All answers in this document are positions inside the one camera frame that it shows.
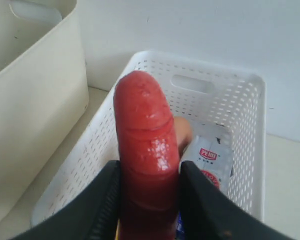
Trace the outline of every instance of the white wall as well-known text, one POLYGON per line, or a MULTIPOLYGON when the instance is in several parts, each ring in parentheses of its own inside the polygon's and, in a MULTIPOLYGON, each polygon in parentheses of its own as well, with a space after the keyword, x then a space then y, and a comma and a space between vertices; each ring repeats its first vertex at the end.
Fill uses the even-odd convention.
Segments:
POLYGON ((300 0, 81 0, 79 10, 90 86, 110 89, 145 49, 252 70, 267 83, 268 133, 300 141, 300 0))

